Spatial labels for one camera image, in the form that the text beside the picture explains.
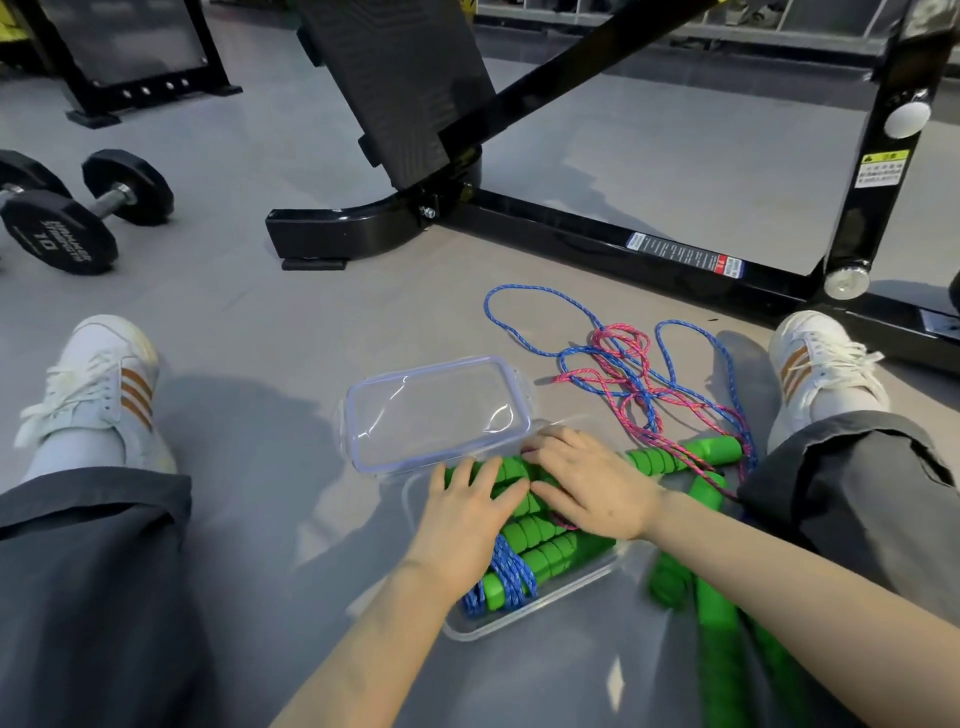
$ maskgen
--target dumbbell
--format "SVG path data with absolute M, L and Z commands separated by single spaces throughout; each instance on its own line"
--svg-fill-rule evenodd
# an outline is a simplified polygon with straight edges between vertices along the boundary
M 162 225 L 174 210 L 174 194 L 156 169 L 123 150 L 90 155 L 83 171 L 86 186 L 97 196 L 89 207 L 48 190 L 27 190 L 12 197 L 0 217 L 30 255 L 66 273 L 99 276 L 119 256 L 104 218 Z
M 60 178 L 38 161 L 10 149 L 0 149 L 0 207 L 31 189 L 45 189 L 62 197 L 71 197 L 70 190 Z

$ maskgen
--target hand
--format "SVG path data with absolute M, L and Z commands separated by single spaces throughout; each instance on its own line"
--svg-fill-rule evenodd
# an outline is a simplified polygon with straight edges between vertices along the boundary
M 546 427 L 521 451 L 562 486 L 537 481 L 530 490 L 589 533 L 638 539 L 660 513 L 661 486 L 585 432 Z
M 490 493 L 502 458 L 483 464 L 470 485 L 473 459 L 466 458 L 444 490 L 444 463 L 430 477 L 430 495 L 420 527 L 403 563 L 426 569 L 450 605 L 483 578 L 493 557 L 496 534 L 526 497 L 530 483 L 519 480 L 499 497 Z

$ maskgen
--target right hand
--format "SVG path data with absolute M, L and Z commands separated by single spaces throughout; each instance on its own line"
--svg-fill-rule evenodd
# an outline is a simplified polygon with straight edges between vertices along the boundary
M 537 481 L 530 490 L 589 533 L 642 538 L 660 513 L 663 488 L 585 432 L 551 425 L 521 452 L 562 486 Z

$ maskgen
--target yellow label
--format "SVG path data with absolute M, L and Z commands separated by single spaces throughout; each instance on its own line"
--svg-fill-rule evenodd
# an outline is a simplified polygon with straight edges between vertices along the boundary
M 900 159 L 906 159 L 910 156 L 910 150 L 904 149 L 901 152 L 877 152 L 873 155 L 864 155 L 861 159 L 861 164 L 873 164 L 878 161 L 898 161 Z

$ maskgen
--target leg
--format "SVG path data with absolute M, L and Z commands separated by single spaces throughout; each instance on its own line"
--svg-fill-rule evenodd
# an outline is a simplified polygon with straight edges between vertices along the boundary
M 209 654 L 180 546 L 189 478 L 153 426 L 156 352 L 129 322 L 81 324 L 17 437 L 0 496 L 0 724 L 212 726 Z
M 784 404 L 741 496 L 771 532 L 960 624 L 960 495 L 928 435 L 889 412 L 877 359 L 823 314 L 784 322 Z

